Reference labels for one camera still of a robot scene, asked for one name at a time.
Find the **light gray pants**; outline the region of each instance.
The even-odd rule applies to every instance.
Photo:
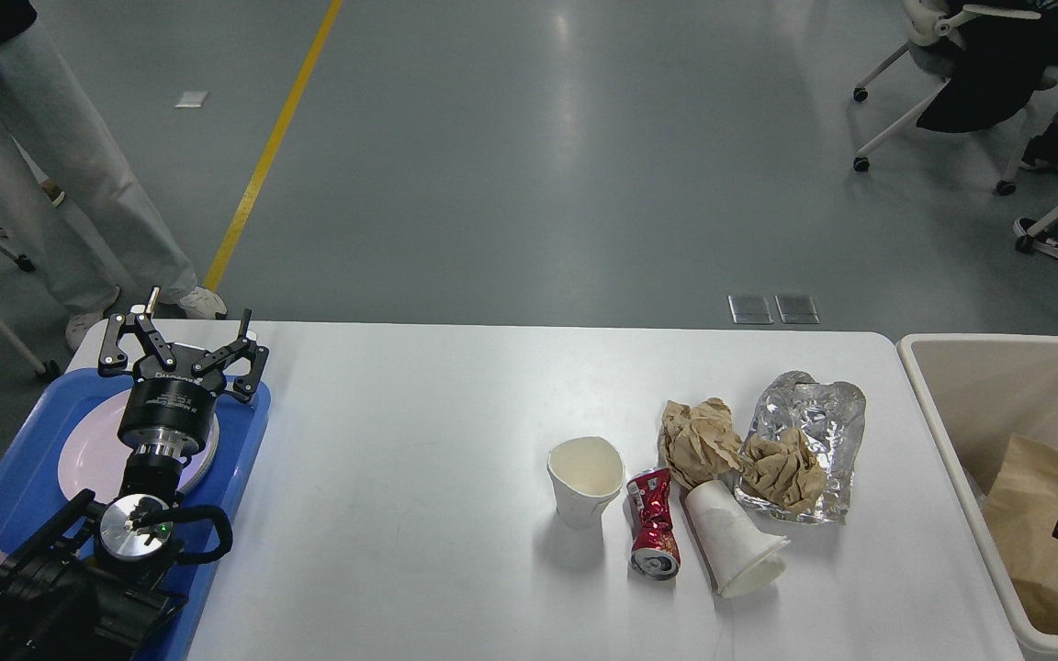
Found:
[[[194,289],[194,267],[38,21],[0,44],[0,225],[70,313],[104,309],[113,282],[52,208],[16,142],[87,214],[140,288],[160,286],[167,302]]]

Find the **white plastic bin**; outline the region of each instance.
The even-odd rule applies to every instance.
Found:
[[[1058,337],[908,335],[897,351],[1016,637],[1058,656],[1058,636],[1027,620],[963,473],[988,492],[1015,433],[1058,448]]]

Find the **red soda can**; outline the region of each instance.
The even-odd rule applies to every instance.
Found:
[[[671,480],[668,469],[657,469],[626,482],[626,497],[635,507],[639,526],[631,546],[631,567],[655,581],[668,581],[679,571],[679,549],[668,507]]]

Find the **white table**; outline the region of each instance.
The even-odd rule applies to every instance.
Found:
[[[236,323],[160,319],[217,347]],[[71,365],[94,365],[97,325]],[[274,661],[1021,658],[923,415],[867,333],[253,323],[268,434],[189,659]],[[600,435],[656,463],[668,399],[719,397],[742,433],[778,373],[868,397],[846,526],[790,536],[785,574],[713,596],[685,513],[675,581],[628,569],[620,498],[601,530],[553,514],[546,452]]]

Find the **robotic arm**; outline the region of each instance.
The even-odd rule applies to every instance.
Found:
[[[251,401],[268,363],[268,348],[248,330],[243,310],[236,338],[215,351],[165,343],[150,315],[158,301],[108,319],[97,372],[130,377],[117,439],[130,447],[121,492],[108,504],[84,490],[48,519],[0,566],[0,661],[122,661],[184,606],[184,594],[159,589],[174,565],[218,561],[232,548],[221,508],[182,507],[182,469],[205,448],[215,405],[223,393]],[[122,339],[134,335],[144,355],[133,365]],[[248,373],[227,382],[238,361]],[[186,552],[176,527],[209,521],[219,544]],[[92,539],[89,559],[80,548]]]

